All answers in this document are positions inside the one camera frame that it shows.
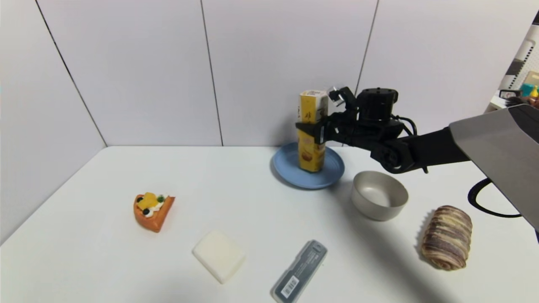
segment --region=toy bread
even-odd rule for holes
[[[462,210],[439,207],[425,231],[421,252],[432,264],[444,270],[466,267],[472,242],[472,220]]]

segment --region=white wall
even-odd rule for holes
[[[105,146],[36,3],[3,0],[1,19],[0,243]]]
[[[380,0],[360,90],[399,91],[419,134],[482,114],[537,14],[537,0]]]
[[[354,89],[376,0],[203,0],[226,146],[296,140],[299,94]]]
[[[108,145],[221,145],[200,0],[39,4]]]

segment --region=gray bowl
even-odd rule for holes
[[[377,171],[362,171],[354,177],[352,202],[360,212],[371,219],[393,219],[407,201],[406,188],[389,175]]]

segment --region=barcode label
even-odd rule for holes
[[[290,294],[294,291],[294,288],[298,285],[299,280],[295,276],[291,276],[285,288],[282,289],[281,294],[288,299]]]

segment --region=blue plate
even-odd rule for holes
[[[324,167],[310,173],[299,167],[298,143],[282,146],[273,156],[273,167],[288,183],[307,189],[319,189],[337,182],[344,174],[344,162],[331,148],[326,147]]]

